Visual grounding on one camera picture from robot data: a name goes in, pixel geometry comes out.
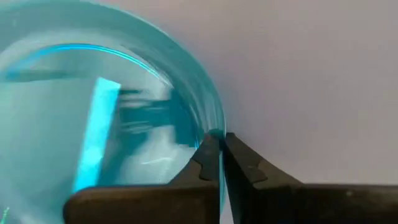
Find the petri dish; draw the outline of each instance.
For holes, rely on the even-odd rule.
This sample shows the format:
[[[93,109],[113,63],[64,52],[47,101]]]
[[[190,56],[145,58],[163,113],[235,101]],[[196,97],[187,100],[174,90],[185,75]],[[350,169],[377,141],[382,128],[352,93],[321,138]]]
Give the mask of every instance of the petri dish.
[[[1,224],[62,223],[86,187],[166,184],[224,135],[204,69],[138,17],[35,1],[2,7],[0,28]]]

